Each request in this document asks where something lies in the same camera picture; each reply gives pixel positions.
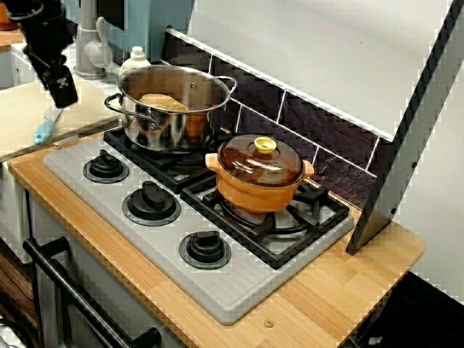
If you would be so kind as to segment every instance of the oven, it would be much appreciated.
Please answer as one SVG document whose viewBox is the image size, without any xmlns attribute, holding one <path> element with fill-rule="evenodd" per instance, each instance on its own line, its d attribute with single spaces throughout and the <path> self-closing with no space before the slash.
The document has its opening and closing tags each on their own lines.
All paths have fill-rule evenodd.
<svg viewBox="0 0 464 348">
<path fill-rule="evenodd" d="M 36 267 L 36 307 L 46 348 L 182 348 L 185 345 L 37 200 L 25 251 Z"/>
</svg>

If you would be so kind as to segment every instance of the grey stove panel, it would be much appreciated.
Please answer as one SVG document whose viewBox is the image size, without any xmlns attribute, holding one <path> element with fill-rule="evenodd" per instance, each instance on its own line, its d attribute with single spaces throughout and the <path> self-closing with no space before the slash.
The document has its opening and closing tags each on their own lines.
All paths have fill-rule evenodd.
<svg viewBox="0 0 464 348">
<path fill-rule="evenodd" d="M 106 149 L 128 165 L 130 173 L 124 181 L 105 185 L 94 183 L 83 175 L 84 165 L 97 156 L 100 149 Z M 235 323 L 354 227 L 353 218 L 349 215 L 283 267 L 273 270 L 191 208 L 179 195 L 165 188 L 102 140 L 87 141 L 51 152 L 44 164 L 209 314 L 226 325 Z M 141 188 L 144 181 L 157 183 L 179 201 L 181 214 L 176 221 L 160 227 L 147 227 L 133 223 L 124 216 L 124 199 Z M 232 256 L 228 264 L 217 270 L 199 270 L 186 264 L 179 252 L 182 239 L 193 232 L 212 230 L 220 231 L 221 237 L 231 247 Z"/>
</svg>

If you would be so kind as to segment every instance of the glass lid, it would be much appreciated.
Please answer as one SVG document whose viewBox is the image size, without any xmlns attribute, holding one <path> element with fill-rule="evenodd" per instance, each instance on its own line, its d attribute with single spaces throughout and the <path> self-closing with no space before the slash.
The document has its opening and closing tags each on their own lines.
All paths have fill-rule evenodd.
<svg viewBox="0 0 464 348">
<path fill-rule="evenodd" d="M 256 134 L 230 138 L 218 157 L 230 174 L 263 186 L 290 185 L 304 174 L 303 161 L 291 146 Z"/>
</svg>

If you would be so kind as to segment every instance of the faucet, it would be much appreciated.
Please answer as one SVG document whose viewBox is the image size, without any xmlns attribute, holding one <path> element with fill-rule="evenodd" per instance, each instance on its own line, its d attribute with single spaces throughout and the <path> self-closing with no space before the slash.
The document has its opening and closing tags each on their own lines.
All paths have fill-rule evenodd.
<svg viewBox="0 0 464 348">
<path fill-rule="evenodd" d="M 112 50 L 106 34 L 106 21 L 96 18 L 96 0 L 82 0 L 80 24 L 75 40 L 75 73 L 86 80 L 99 80 L 112 62 Z"/>
</svg>

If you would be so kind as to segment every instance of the lid knob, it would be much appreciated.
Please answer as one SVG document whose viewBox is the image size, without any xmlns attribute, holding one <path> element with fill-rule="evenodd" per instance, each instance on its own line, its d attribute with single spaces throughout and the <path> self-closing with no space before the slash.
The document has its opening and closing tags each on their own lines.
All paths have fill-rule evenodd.
<svg viewBox="0 0 464 348">
<path fill-rule="evenodd" d="M 254 140 L 254 146 L 260 154 L 270 154 L 277 147 L 276 142 L 267 136 L 260 136 Z"/>
</svg>

